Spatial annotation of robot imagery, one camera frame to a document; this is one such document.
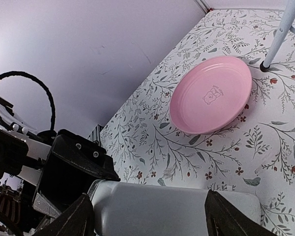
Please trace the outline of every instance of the white bottle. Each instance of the white bottle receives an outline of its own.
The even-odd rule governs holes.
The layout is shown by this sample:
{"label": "white bottle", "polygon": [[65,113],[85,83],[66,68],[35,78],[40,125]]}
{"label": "white bottle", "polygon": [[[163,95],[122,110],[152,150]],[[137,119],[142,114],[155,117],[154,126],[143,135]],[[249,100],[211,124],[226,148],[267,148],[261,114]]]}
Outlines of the white bottle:
{"label": "white bottle", "polygon": [[[207,236],[208,190],[100,180],[90,188],[95,232],[100,236]],[[248,218],[260,223],[256,196],[219,192]]]}

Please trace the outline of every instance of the floral tablecloth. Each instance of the floral tablecloth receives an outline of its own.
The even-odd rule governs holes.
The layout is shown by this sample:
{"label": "floral tablecloth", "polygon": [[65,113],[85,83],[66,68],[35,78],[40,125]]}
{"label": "floral tablecloth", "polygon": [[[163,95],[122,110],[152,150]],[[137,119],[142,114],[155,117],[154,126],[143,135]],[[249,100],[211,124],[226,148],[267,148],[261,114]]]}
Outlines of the floral tablecloth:
{"label": "floral tablecloth", "polygon": [[[268,73],[259,70],[281,16],[215,10],[183,38],[101,132],[122,181],[255,194],[261,224],[295,235],[295,36],[287,36]],[[249,102],[214,133],[177,130],[169,116],[175,87],[194,66],[220,55],[249,66]]]}

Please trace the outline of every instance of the metal frame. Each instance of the metal frame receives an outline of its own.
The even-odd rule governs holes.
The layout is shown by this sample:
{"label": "metal frame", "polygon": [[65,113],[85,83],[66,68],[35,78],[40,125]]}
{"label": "metal frame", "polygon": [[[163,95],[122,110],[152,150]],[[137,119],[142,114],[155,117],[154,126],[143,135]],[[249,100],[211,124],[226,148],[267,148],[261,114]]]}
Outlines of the metal frame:
{"label": "metal frame", "polygon": [[201,8],[201,10],[207,14],[210,11],[210,6],[205,0],[194,0],[194,2]]}
{"label": "metal frame", "polygon": [[295,28],[292,26],[292,23],[295,19],[295,0],[288,0],[287,6],[283,13],[282,20],[280,22],[279,28],[276,31],[274,40],[270,47],[270,50],[265,57],[265,60],[260,65],[260,70],[262,72],[268,72],[270,65],[279,51],[287,33],[291,31],[295,34]]}

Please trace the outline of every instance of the pole base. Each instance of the pole base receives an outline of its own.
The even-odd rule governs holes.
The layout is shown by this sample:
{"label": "pole base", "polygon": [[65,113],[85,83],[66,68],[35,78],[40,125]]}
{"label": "pole base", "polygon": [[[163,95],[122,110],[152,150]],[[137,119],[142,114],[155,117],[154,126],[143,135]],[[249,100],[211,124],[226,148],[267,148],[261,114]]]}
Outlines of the pole base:
{"label": "pole base", "polygon": [[270,66],[269,67],[264,67],[264,61],[260,64],[260,70],[262,72],[268,72],[270,69]]}

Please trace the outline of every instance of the pink plate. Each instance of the pink plate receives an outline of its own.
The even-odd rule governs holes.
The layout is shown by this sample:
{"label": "pink plate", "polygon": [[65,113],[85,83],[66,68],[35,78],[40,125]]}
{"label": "pink plate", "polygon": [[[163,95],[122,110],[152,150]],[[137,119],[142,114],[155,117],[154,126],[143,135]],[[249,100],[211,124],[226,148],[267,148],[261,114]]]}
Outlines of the pink plate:
{"label": "pink plate", "polygon": [[189,134],[206,134],[232,122],[246,105],[252,78],[248,66],[235,57],[208,59],[177,85],[170,114],[174,125]]}

